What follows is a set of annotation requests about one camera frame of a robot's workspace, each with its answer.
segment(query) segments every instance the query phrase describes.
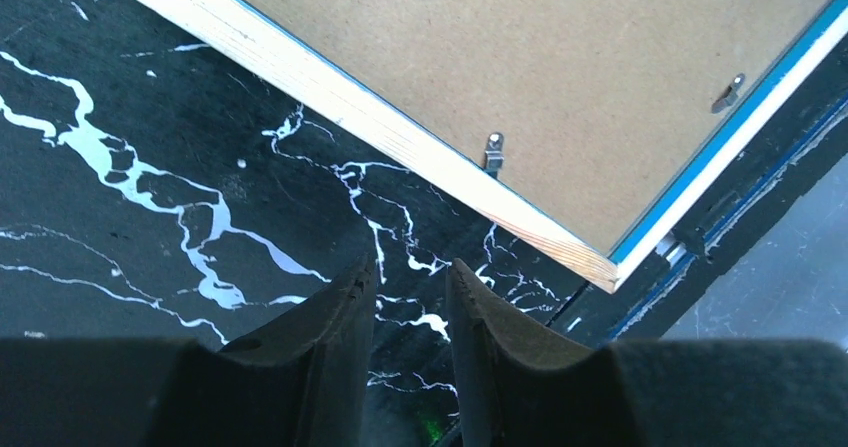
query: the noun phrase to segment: white vein pattern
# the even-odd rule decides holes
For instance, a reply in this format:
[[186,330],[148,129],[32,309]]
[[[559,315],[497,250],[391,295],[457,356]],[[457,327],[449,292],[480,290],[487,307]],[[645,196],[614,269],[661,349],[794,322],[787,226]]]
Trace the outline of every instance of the white vein pattern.
[[96,277],[96,274],[98,273],[96,269],[95,272],[90,275],[90,277],[92,278],[75,278],[60,276],[48,272],[44,266],[23,265],[20,263],[5,263],[9,262],[9,260],[4,260],[2,257],[0,257],[0,270],[6,272],[20,272],[30,275],[36,275],[38,277],[43,277],[49,279],[52,282],[62,285],[94,288],[114,300],[143,304],[152,308],[153,310],[174,317],[184,327],[209,327],[210,329],[212,329],[215,335],[218,336],[218,338],[221,340],[221,343],[227,343],[226,337],[224,337],[224,334],[221,332],[220,329],[218,329],[214,322],[203,318],[187,320],[180,316],[179,313],[163,307],[162,302],[164,301],[164,299],[162,299],[161,297],[154,297],[152,295],[149,295],[140,288],[133,285],[133,283],[130,282],[130,280],[124,274],[124,271],[123,269],[121,269],[121,266],[118,265],[115,260],[109,258],[109,256],[107,256],[103,252],[100,252],[97,249],[87,245],[85,242],[75,239],[62,232],[43,227],[41,225],[13,225],[5,227],[0,226],[0,245],[2,245],[2,243],[4,242],[28,242],[35,239],[70,242],[74,247],[80,248],[94,257],[93,261],[87,262],[87,265],[92,267],[100,267],[104,272],[108,272],[108,277],[104,273],[100,273],[99,277],[101,277],[103,280],[94,280],[93,277]]
[[[167,52],[190,52],[206,47],[208,47],[206,44],[187,44],[168,49]],[[130,54],[130,56],[139,55],[152,55],[152,53]],[[114,137],[91,125],[85,119],[85,117],[93,111],[94,101],[79,81],[48,75],[36,71],[34,69],[30,69],[22,65],[15,57],[6,52],[0,52],[0,58],[7,62],[10,62],[23,73],[50,80],[70,88],[71,90],[73,90],[74,94],[76,95],[79,101],[79,104],[75,110],[75,118],[77,121],[77,125],[68,126],[71,129],[70,131],[58,134],[56,126],[54,126],[51,122],[47,120],[16,114],[10,106],[5,104],[2,98],[2,92],[0,92],[0,111],[3,113],[6,120],[11,122],[13,125],[18,125],[24,128],[41,131],[43,141],[50,144],[51,146],[67,146],[75,150],[89,165],[89,167],[97,174],[97,177],[101,184],[119,190],[127,200],[141,205],[152,212],[176,216],[177,225],[180,226],[181,230],[184,233],[184,237],[181,242],[181,248],[186,254],[188,260],[191,262],[191,264],[204,276],[203,280],[201,280],[201,282],[195,289],[201,295],[208,299],[214,300],[221,308],[224,309],[235,309],[237,307],[250,304],[250,302],[248,302],[244,298],[244,294],[241,292],[241,290],[238,289],[235,284],[223,281],[218,277],[217,272],[215,272],[214,268],[211,265],[212,263],[214,263],[215,259],[210,256],[206,256],[202,253],[202,250],[206,245],[218,240],[220,236],[225,232],[245,235],[256,242],[263,244],[271,255],[271,257],[273,258],[273,260],[276,262],[277,266],[280,267],[283,271],[296,275],[312,275],[321,279],[324,282],[328,281],[328,279],[323,277],[317,271],[307,269],[298,264],[288,254],[282,252],[270,241],[260,236],[259,234],[244,231],[234,227],[232,225],[229,207],[227,206],[221,191],[198,184],[172,172],[158,169],[150,164],[141,161],[139,159],[138,152],[136,152],[135,148],[127,144],[123,139]],[[295,111],[293,111],[284,119],[283,123],[276,130],[265,130],[262,132],[262,134],[271,139],[271,149],[275,154],[290,159],[303,161],[308,163],[310,166],[323,169],[333,174],[339,180],[339,182],[347,189],[351,208],[359,216],[365,219],[367,225],[371,228],[373,232],[374,246],[375,251],[377,253],[377,262],[380,272],[381,284],[385,284],[387,281],[384,270],[384,264],[386,261],[386,251],[383,248],[383,245],[385,242],[400,242],[403,245],[403,249],[407,257],[406,264],[412,270],[425,271],[428,275],[432,276],[442,271],[448,265],[450,265],[450,262],[439,258],[432,252],[426,251],[419,245],[419,241],[415,236],[415,223],[409,209],[406,206],[379,194],[369,192],[367,189],[361,186],[362,182],[365,180],[369,172],[369,169],[388,169],[403,173],[409,173],[407,169],[384,162],[349,161],[341,165],[321,165],[307,156],[292,155],[285,153],[281,150],[281,143],[287,137],[294,135],[304,126],[320,129],[332,141],[335,142],[335,138],[332,132],[314,122],[305,120],[303,110],[303,105],[299,105],[295,109]],[[115,143],[117,143],[119,147],[114,147],[113,144]],[[112,165],[111,153],[117,153],[119,151],[129,152],[132,154],[133,161],[130,168],[125,170],[118,170],[115,169]],[[107,180],[107,175],[112,172],[122,172],[126,175],[126,179],[121,181]],[[213,194],[217,198],[217,201],[198,201],[184,205],[158,204],[154,196],[150,192],[142,192],[139,190],[138,181],[140,177],[145,174],[155,176],[168,176],[178,179],[187,184],[188,186],[196,189],[198,193]],[[432,187],[430,188],[430,190],[435,196],[437,196],[437,198],[444,202],[444,198],[442,198],[437,191],[433,190]],[[357,199],[360,199],[363,195],[370,195],[373,198],[380,200],[381,202],[384,202],[388,205],[393,206],[394,208],[399,209],[403,214],[404,224],[400,227],[387,226],[373,218],[370,218],[366,213],[363,212],[363,210],[357,203]],[[196,239],[196,233],[193,233],[183,222],[183,215],[185,214],[186,209],[195,208],[198,206],[208,207],[213,212],[213,228],[211,229],[209,235],[202,239]],[[458,215],[452,209],[451,211],[454,215]],[[499,244],[496,241],[496,229],[497,226],[495,224],[492,224],[487,235],[483,239],[483,248],[486,252],[488,262],[477,269],[477,275],[490,288],[493,288],[495,286],[496,278],[500,281],[514,282],[514,285],[507,292],[506,298],[523,312],[531,312],[536,310],[547,312],[553,310],[554,306],[559,303],[559,299],[549,288],[545,287],[544,284],[538,279],[527,277],[520,271],[510,274],[501,273],[498,272],[491,265],[493,261],[492,256],[494,251],[501,251],[505,255],[509,255],[513,258],[516,257],[515,254],[512,253],[507,247]],[[415,251],[423,252],[423,254],[416,254]],[[537,305],[529,308],[521,307],[519,305],[522,300],[537,296],[544,296],[546,297],[546,299],[542,303],[534,302]],[[284,295],[278,299],[274,299],[266,305],[273,305],[279,303],[299,303],[303,300],[303,297],[300,296]],[[414,305],[418,309],[420,309],[420,315],[417,318],[405,320],[387,318],[382,314],[384,303]],[[446,330],[447,322],[441,316],[432,312],[427,312],[423,302],[418,298],[390,297],[380,294],[376,307],[376,320],[380,322],[391,322],[401,326],[427,326],[433,332],[438,333],[445,341],[450,341]],[[216,333],[218,333],[222,341],[225,341],[223,335],[220,332],[216,330]]]
[[88,22],[88,14],[86,14],[85,11],[82,10],[82,7],[80,7],[79,4],[77,4],[76,2],[71,2],[71,5],[77,11],[77,15],[79,15],[82,20]]
[[[412,375],[418,381],[419,385],[415,385],[414,387],[401,387],[396,385],[392,381],[400,380],[403,378],[403,374],[400,372],[374,372],[368,371],[368,383],[366,384],[368,387],[374,386],[382,386],[387,389],[394,390],[396,392],[402,392],[405,394],[422,392],[427,390],[443,390],[453,394],[454,398],[458,397],[456,392],[456,387],[453,384],[448,384],[445,382],[432,382],[428,383],[424,380],[424,377],[417,372],[412,372]],[[453,412],[448,414],[448,417],[456,417],[459,415],[459,412]]]
[[[56,126],[47,120],[15,113],[5,103],[2,92],[0,92],[0,112],[2,112],[4,118],[13,125],[41,131],[42,141],[53,147],[69,147],[74,150],[89,168],[94,171],[102,185],[118,190],[128,201],[144,207],[151,212],[173,216],[176,224],[183,231],[180,247],[191,265],[202,274],[203,278],[197,285],[196,291],[203,297],[215,301],[223,309],[235,309],[247,304],[244,294],[235,284],[219,278],[218,273],[213,267],[215,259],[203,253],[204,247],[219,240],[225,233],[245,236],[261,244],[265,247],[277,267],[289,274],[314,276],[323,282],[329,282],[319,272],[300,265],[268,239],[255,232],[242,230],[233,226],[230,208],[221,191],[143,162],[139,158],[135,148],[126,141],[110,135],[89,123],[86,120],[86,116],[93,112],[94,101],[79,81],[44,74],[28,68],[7,52],[0,51],[0,59],[11,63],[15,68],[27,75],[40,77],[68,87],[74,92],[79,101],[74,111],[76,125],[68,125],[69,130],[62,133],[57,133]],[[112,159],[113,153],[131,154],[132,162],[130,166],[126,169],[115,167]],[[119,181],[108,180],[107,176],[110,173],[122,173],[125,179]],[[207,198],[211,194],[216,200],[211,202],[208,200],[199,200],[186,204],[162,205],[157,203],[153,193],[141,190],[139,179],[143,175],[169,177],[178,180],[191,188],[193,192],[196,192],[201,199]],[[212,215],[211,228],[208,234],[202,238],[198,238],[197,232],[192,232],[183,220],[183,216],[188,209],[198,207],[207,208]],[[296,296],[287,296],[287,298],[292,302],[303,300],[302,297]]]

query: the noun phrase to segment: metal clip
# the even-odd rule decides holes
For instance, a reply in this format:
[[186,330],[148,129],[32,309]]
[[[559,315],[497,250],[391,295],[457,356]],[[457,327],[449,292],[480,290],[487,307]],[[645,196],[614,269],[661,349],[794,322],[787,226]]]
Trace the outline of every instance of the metal clip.
[[497,179],[498,171],[503,167],[503,161],[503,134],[494,132],[489,135],[489,140],[486,142],[486,163],[483,165],[483,170]]
[[736,101],[739,100],[739,88],[742,87],[743,82],[745,82],[745,74],[740,73],[734,77],[733,81],[730,82],[730,85],[728,85],[726,89],[724,89],[724,92],[718,100],[713,103],[710,112],[717,114],[735,104]]
[[674,267],[688,252],[683,242],[679,242],[670,232],[660,240],[654,249],[657,255],[660,255],[668,261],[669,265]]

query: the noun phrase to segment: black floor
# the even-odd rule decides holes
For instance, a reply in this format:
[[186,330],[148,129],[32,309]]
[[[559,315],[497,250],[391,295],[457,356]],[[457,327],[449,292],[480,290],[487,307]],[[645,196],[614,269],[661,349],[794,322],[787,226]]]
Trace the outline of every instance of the black floor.
[[817,338],[848,349],[848,157],[664,337]]

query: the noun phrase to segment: brown cardboard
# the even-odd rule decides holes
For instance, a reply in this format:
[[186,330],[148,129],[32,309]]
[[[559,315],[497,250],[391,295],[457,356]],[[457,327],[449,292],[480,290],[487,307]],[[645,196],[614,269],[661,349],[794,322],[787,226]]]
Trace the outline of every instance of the brown cardboard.
[[246,1],[601,251],[826,2]]

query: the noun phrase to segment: black surface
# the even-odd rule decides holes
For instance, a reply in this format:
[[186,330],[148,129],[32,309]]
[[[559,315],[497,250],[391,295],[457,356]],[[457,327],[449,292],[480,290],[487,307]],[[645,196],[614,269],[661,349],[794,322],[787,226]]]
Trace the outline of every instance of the black surface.
[[846,184],[848,156],[792,204],[663,338],[816,338],[848,349]]
[[542,322],[582,280],[198,44],[132,0],[0,0],[0,335],[218,348],[370,251],[363,437],[436,441],[446,261]]
[[627,445],[627,430],[607,428],[606,419],[627,418],[607,402],[613,382],[591,394],[569,382],[591,349],[493,295],[461,261],[446,303],[464,445],[561,445],[563,432],[568,445]]
[[594,347],[662,336],[848,153],[847,103],[843,39],[675,226],[689,255],[652,255],[612,301],[581,289],[552,327]]
[[0,339],[0,445],[358,445],[375,264],[218,353],[194,339]]
[[848,357],[824,342],[613,342],[570,373],[629,414],[587,422],[606,427],[596,435],[631,438],[574,445],[836,447],[848,435]]

